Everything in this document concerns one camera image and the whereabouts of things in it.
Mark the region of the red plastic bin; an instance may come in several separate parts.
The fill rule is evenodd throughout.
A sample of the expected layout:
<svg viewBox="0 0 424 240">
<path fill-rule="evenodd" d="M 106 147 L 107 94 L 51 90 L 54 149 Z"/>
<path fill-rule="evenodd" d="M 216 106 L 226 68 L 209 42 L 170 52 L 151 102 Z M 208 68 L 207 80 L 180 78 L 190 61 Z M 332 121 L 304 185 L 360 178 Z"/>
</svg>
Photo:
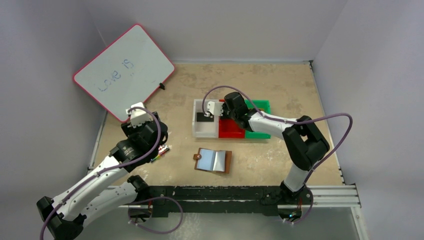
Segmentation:
<svg viewBox="0 0 424 240">
<path fill-rule="evenodd" d="M 236 122 L 224 116 L 219 117 L 218 121 L 218 138 L 219 139 L 244 139 L 245 130 L 239 128 Z"/>
</svg>

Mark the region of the pack of coloured markers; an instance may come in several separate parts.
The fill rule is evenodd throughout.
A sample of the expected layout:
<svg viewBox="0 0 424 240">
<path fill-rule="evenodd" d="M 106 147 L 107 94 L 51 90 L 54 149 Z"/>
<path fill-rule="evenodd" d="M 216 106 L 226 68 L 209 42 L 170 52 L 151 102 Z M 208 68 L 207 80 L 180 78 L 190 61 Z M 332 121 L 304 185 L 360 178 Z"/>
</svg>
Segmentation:
<svg viewBox="0 0 424 240">
<path fill-rule="evenodd" d="M 158 160 L 158 159 L 160 159 L 163 155 L 165 155 L 167 152 L 169 152 L 170 151 L 170 147 L 168 146 L 168 145 L 166 145 L 166 144 L 163 144 L 163 145 L 161 145 L 159 148 L 158 148 L 158 154 L 157 154 L 157 156 L 156 157 L 154 157 L 150 162 L 151 163 L 153 163 L 153 162 L 155 162 L 156 160 Z"/>
</svg>

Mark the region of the green plastic bin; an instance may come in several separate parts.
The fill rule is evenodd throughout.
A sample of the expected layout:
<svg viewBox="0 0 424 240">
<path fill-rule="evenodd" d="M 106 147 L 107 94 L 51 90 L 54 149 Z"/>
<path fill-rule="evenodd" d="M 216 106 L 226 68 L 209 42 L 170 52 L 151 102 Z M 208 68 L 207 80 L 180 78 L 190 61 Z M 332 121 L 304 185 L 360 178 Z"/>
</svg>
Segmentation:
<svg viewBox="0 0 424 240">
<path fill-rule="evenodd" d="M 245 99 L 244 101 L 245 101 L 245 103 L 246 103 L 246 105 L 247 105 L 247 107 L 249 109 L 253 109 L 254 108 L 253 105 L 250 103 L 249 100 Z M 252 102 L 255 104 L 255 106 L 260 111 L 263 111 L 263 112 L 265 112 L 267 114 L 270 114 L 271 113 L 270 102 L 268 100 L 253 100 Z M 270 139 L 271 138 L 271 135 L 269 135 L 267 133 L 263 133 L 263 132 L 256 132 L 256 131 L 255 132 L 250 132 L 250 131 L 247 131 L 246 130 L 245 131 L 245 138 L 246 139 L 254 139 L 254 140 L 257 140 L 257 139 Z"/>
</svg>

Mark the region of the white plastic bin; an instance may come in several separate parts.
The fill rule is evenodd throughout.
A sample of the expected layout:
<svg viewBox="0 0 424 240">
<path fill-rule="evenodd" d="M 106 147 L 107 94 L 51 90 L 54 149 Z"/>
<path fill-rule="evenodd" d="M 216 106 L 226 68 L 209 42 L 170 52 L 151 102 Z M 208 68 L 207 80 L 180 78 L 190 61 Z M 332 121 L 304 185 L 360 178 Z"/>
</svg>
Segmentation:
<svg viewBox="0 0 424 240">
<path fill-rule="evenodd" d="M 214 122 L 195 122 L 196 113 L 203 112 L 202 99 L 193 100 L 192 135 L 195 138 L 218 138 L 219 117 L 214 116 Z"/>
</svg>

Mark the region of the brown leather card holder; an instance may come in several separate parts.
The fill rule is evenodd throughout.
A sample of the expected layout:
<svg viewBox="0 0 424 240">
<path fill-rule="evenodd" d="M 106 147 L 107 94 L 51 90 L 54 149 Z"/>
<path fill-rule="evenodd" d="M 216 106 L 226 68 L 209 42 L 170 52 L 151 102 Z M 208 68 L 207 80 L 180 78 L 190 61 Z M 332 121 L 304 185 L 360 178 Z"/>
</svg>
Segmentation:
<svg viewBox="0 0 424 240">
<path fill-rule="evenodd" d="M 204 172 L 229 174 L 233 152 L 199 148 L 193 155 L 194 169 Z"/>
</svg>

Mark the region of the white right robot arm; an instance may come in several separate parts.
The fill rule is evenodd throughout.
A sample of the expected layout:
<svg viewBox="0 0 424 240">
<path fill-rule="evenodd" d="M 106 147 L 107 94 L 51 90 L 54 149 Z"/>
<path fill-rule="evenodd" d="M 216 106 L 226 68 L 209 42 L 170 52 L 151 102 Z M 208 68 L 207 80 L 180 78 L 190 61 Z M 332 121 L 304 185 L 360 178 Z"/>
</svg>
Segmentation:
<svg viewBox="0 0 424 240">
<path fill-rule="evenodd" d="M 234 120 L 239 128 L 247 132 L 265 133 L 284 141 L 292 166 L 281 182 L 281 194 L 287 197 L 298 195 L 306 185 L 306 178 L 312 167 L 323 159 L 330 145 L 309 116 L 283 118 L 264 111 L 248 108 L 239 92 L 224 97 L 224 115 Z"/>
</svg>

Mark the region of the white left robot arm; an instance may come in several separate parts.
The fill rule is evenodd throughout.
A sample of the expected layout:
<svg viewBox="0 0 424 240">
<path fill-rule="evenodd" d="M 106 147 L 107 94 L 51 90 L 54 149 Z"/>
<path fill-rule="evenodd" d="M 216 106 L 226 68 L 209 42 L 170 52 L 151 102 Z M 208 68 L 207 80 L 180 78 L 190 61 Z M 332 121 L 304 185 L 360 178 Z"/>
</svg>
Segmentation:
<svg viewBox="0 0 424 240">
<path fill-rule="evenodd" d="M 121 124 L 126 138 L 119 141 L 90 173 L 55 196 L 36 203 L 43 221 L 39 239 L 49 231 L 55 240 L 74 240 L 93 220 L 137 199 L 149 198 L 149 185 L 139 175 L 111 190 L 116 180 L 150 163 L 168 138 L 168 127 L 157 112 L 128 109 L 130 120 Z"/>
</svg>

